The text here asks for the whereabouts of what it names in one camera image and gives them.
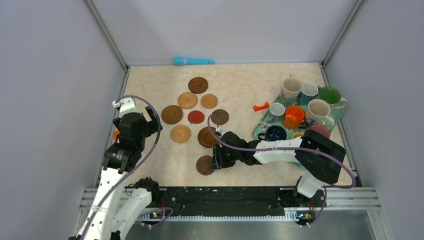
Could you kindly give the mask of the dark woven coaster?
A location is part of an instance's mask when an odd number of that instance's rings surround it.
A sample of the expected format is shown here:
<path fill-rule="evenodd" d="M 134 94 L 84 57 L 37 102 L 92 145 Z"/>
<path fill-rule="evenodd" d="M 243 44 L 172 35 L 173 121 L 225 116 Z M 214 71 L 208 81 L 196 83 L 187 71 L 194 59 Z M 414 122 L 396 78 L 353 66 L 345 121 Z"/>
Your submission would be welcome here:
<path fill-rule="evenodd" d="M 203 176 L 211 175 L 215 170 L 212 169 L 213 158 L 211 156 L 202 156 L 196 161 L 196 170 Z"/>

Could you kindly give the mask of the large brown wooden saucer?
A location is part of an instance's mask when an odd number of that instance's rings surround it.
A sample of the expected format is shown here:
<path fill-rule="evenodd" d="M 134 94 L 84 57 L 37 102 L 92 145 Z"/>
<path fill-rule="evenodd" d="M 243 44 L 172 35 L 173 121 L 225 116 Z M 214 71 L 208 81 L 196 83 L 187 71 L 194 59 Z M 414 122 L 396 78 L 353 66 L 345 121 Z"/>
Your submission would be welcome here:
<path fill-rule="evenodd" d="M 206 126 L 202 128 L 198 135 L 197 139 L 199 144 L 207 149 L 211 149 L 214 145 L 218 144 L 219 142 L 213 137 L 213 134 L 209 130 L 209 128 Z"/>

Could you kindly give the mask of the dark walnut coaster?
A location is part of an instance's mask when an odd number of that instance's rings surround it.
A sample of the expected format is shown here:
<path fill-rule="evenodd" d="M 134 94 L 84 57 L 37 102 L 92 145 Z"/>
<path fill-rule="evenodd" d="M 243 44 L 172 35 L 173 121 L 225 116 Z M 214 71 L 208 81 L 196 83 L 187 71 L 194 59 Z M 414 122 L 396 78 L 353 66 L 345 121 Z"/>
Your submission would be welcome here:
<path fill-rule="evenodd" d="M 229 118 L 229 113 L 224 109 L 216 109 L 211 113 L 211 121 L 216 125 L 226 124 Z"/>

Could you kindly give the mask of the medium brown round coaster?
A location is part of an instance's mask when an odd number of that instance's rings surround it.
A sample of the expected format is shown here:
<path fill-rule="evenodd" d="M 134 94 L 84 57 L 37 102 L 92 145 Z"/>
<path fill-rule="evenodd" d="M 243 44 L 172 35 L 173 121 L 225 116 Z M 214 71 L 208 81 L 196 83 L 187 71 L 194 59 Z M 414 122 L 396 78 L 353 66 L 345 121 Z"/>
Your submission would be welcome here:
<path fill-rule="evenodd" d="M 183 118 L 183 110 L 178 105 L 169 105 L 161 112 L 161 119 L 168 125 L 179 123 Z"/>

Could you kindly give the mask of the cork coaster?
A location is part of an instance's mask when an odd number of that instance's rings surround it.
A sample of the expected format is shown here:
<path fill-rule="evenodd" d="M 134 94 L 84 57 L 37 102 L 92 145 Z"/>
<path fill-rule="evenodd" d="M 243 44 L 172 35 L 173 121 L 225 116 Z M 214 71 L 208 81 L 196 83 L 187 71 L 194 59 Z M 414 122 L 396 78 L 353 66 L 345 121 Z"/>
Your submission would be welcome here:
<path fill-rule="evenodd" d="M 178 144 L 186 143 L 191 138 L 191 135 L 191 129 L 184 124 L 176 125 L 170 131 L 171 140 Z"/>

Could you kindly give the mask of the red round coaster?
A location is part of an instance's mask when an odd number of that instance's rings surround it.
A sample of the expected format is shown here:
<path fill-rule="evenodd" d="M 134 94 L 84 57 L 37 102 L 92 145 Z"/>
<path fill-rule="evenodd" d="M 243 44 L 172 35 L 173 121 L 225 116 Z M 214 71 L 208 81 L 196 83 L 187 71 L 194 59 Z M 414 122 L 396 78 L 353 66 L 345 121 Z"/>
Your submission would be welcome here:
<path fill-rule="evenodd" d="M 205 120 L 205 115 L 199 110 L 193 110 L 188 114 L 187 119 L 191 124 L 201 124 Z"/>

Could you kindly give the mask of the light wood coaster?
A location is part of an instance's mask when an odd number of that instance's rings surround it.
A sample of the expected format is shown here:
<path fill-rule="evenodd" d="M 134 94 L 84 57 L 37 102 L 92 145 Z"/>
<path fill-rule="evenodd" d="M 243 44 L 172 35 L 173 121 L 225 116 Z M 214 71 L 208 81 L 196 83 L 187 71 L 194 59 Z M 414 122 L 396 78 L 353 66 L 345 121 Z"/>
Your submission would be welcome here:
<path fill-rule="evenodd" d="M 200 99 L 201 106 L 206 109 L 213 109 L 214 107 L 217 106 L 218 102 L 219 102 L 218 98 L 214 94 L 210 94 L 210 93 L 205 94 Z"/>

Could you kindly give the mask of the dark blue mug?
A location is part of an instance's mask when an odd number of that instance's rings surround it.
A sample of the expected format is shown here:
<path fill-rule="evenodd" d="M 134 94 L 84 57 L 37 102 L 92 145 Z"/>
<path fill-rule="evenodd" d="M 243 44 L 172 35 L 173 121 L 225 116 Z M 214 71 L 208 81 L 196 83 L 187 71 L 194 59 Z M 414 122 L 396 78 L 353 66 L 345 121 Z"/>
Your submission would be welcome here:
<path fill-rule="evenodd" d="M 267 142 L 275 142 L 280 140 L 287 139 L 286 130 L 278 125 L 272 125 L 267 128 L 265 132 L 261 132 L 257 135 L 259 140 L 267 141 Z"/>

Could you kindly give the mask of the woven rattan coaster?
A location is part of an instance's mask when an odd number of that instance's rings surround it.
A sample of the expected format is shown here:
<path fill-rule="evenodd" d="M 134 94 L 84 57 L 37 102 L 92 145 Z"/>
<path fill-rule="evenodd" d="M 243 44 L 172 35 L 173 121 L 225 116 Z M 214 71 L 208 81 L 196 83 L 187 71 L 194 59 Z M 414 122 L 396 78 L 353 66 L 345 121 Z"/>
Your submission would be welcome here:
<path fill-rule="evenodd" d="M 198 97 L 192 92 L 184 92 L 177 98 L 177 104 L 182 109 L 192 109 L 198 104 Z"/>

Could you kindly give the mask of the dark brown grooved coaster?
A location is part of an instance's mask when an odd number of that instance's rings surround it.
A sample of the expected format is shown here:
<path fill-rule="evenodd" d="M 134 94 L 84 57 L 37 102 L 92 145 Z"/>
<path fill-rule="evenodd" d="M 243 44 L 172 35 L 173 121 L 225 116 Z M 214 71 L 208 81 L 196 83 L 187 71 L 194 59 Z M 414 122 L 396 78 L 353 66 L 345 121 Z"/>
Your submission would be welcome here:
<path fill-rule="evenodd" d="M 204 77 L 194 77 L 188 82 L 188 89 L 194 94 L 204 93 L 209 87 L 208 81 Z"/>

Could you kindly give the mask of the cream seashell mug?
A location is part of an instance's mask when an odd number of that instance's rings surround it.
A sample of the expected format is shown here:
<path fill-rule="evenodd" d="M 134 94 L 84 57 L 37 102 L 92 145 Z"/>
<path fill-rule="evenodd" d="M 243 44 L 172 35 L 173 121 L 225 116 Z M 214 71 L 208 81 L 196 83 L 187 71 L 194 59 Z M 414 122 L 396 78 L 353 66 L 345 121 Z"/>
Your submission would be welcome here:
<path fill-rule="evenodd" d="M 297 79 L 296 77 L 290 76 L 283 81 L 279 97 L 282 100 L 295 99 L 301 92 L 302 87 L 303 83 L 301 80 Z"/>

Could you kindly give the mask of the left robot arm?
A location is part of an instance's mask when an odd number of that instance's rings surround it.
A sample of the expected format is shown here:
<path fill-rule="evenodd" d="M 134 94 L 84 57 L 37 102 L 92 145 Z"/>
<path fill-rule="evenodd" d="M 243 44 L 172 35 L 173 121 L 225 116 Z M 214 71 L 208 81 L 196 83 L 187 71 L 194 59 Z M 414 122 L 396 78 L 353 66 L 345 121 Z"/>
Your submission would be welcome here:
<path fill-rule="evenodd" d="M 157 111 L 147 106 L 151 120 L 133 108 L 113 120 L 119 133 L 105 151 L 100 182 L 90 211 L 74 240 L 123 240 L 132 224 L 146 207 L 160 202 L 160 188 L 150 177 L 134 184 L 132 195 L 118 210 L 121 195 L 128 185 L 129 176 L 141 166 L 146 138 L 160 136 L 161 126 Z"/>

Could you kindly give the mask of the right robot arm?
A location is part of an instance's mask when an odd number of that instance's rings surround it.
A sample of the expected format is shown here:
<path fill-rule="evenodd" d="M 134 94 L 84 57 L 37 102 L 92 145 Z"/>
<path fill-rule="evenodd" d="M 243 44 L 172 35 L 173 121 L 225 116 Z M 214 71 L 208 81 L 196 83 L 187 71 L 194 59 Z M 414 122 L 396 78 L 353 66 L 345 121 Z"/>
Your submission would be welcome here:
<path fill-rule="evenodd" d="M 307 130 L 302 137 L 270 141 L 265 137 L 246 141 L 231 131 L 218 136 L 212 155 L 211 169 L 230 168 L 240 161 L 246 165 L 296 163 L 305 169 L 296 183 L 293 200 L 307 206 L 325 184 L 339 180 L 346 150 L 322 134 Z"/>

